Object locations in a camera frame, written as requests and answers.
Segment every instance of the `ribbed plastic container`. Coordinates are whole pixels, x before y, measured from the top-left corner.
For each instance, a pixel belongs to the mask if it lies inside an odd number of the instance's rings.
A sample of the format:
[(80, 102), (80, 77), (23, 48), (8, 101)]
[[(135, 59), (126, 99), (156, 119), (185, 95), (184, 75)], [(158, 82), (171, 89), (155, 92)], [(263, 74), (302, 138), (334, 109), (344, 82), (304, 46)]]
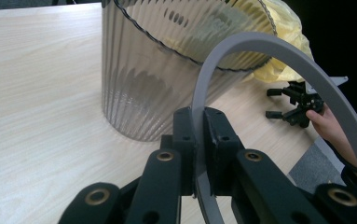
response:
[[(103, 112), (120, 133), (156, 141), (189, 106), (202, 63), (226, 37), (275, 35), (261, 1), (103, 1)], [(242, 52), (214, 71), (208, 104), (269, 60)]]

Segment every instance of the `floor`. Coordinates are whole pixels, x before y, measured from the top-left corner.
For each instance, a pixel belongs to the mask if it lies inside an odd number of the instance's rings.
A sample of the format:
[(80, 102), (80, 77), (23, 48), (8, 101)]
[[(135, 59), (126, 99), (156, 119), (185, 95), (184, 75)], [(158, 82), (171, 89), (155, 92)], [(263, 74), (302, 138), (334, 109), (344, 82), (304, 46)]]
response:
[[(66, 1), (60, 0), (58, 5), (66, 5)], [(49, 6), (52, 6), (52, 0), (0, 0), (0, 9)], [(322, 183), (333, 182), (344, 185), (340, 178), (342, 168), (343, 165), (329, 146), (319, 138), (292, 169), (288, 177), (298, 187), (313, 193), (315, 188)]]

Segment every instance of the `gray curved tube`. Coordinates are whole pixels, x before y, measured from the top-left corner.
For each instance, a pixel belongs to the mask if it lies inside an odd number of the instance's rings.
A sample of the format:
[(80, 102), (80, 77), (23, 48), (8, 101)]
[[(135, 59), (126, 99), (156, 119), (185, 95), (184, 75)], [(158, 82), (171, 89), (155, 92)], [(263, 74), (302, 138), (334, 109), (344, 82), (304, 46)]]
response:
[[(230, 53), (239, 51), (255, 51), (265, 53), (284, 62), (300, 74), (320, 94), (320, 96), (332, 109), (344, 133), (349, 139), (357, 158), (357, 114), (331, 78), (326, 75), (318, 64), (293, 45), (273, 35), (266, 35), (257, 32), (245, 32), (232, 35), (220, 42), (209, 54), (199, 73), (191, 106), (193, 119), (192, 125), (199, 144), (197, 151), (198, 156), (196, 158), (197, 177), (204, 176), (204, 174), (206, 174), (204, 147), (202, 145), (202, 117), (210, 79), (213, 75), (213, 70), (223, 57)], [(210, 186), (209, 183), (202, 182), (207, 181), (208, 178), (197, 178), (198, 195), (210, 197), (210, 195), (204, 195), (205, 190), (203, 186), (208, 186), (208, 188)], [(208, 204), (204, 204), (200, 197), (199, 203), (205, 217), (208, 214), (212, 214), (215, 207), (217, 207), (216, 202), (212, 201), (208, 201)]]

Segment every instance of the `yellow plastic bag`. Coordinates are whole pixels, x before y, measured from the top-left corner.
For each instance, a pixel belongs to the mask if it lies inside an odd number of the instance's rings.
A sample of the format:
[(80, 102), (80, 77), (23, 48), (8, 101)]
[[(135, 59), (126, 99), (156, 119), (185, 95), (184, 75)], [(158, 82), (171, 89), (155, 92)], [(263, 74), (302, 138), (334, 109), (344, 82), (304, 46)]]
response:
[[(281, 0), (263, 0), (263, 3), (267, 6), (271, 18), (274, 20), (277, 37), (294, 45), (313, 59), (309, 41), (302, 34), (301, 21), (293, 10)], [(275, 58), (263, 67), (256, 69), (253, 76), (264, 82), (304, 81), (292, 68)]]

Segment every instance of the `light wood surface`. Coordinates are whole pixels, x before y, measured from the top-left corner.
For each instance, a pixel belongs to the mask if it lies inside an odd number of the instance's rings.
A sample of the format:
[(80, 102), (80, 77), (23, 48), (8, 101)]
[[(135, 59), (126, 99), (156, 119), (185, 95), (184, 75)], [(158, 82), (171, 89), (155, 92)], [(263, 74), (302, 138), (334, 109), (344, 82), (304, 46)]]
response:
[[(84, 187), (123, 187), (141, 175), (159, 142), (131, 141), (101, 110), (100, 4), (0, 10), (0, 223), (57, 223)], [(242, 143), (266, 152), (286, 174), (317, 134), (266, 119), (288, 111), (255, 79), (212, 107), (227, 114)], [(218, 198), (226, 223), (229, 199)], [(204, 223), (198, 202), (183, 201), (182, 223)]]

